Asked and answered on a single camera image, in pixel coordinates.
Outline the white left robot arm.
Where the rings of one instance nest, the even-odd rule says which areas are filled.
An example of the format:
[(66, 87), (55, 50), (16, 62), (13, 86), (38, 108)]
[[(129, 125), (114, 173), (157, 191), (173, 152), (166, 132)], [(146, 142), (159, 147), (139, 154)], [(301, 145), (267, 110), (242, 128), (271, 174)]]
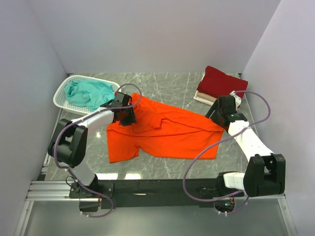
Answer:
[(59, 120), (49, 143), (48, 154), (54, 158), (56, 166), (69, 172), (88, 198), (100, 192), (98, 178), (85, 160), (88, 136), (116, 122), (123, 126), (136, 122), (132, 98), (122, 92), (116, 92), (114, 99), (90, 114)]

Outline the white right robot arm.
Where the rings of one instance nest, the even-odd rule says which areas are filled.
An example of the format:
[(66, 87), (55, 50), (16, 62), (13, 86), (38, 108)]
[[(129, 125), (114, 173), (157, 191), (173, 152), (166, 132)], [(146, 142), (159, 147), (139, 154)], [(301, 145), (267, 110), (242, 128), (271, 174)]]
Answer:
[(280, 195), (285, 190), (286, 161), (283, 155), (273, 153), (255, 134), (248, 119), (237, 112), (232, 95), (220, 96), (212, 105), (207, 118), (224, 128), (243, 151), (248, 160), (244, 173), (219, 174), (216, 191), (227, 196), (233, 189), (242, 190), (250, 197)]

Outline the orange t shirt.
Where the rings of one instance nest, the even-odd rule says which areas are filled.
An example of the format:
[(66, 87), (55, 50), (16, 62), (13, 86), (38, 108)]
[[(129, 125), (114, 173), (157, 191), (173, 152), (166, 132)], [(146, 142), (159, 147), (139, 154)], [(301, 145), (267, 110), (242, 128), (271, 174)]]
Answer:
[(138, 157), (143, 150), (154, 157), (194, 159), (221, 140), (224, 129), (203, 115), (150, 100), (133, 93), (136, 123), (107, 126), (110, 163)]

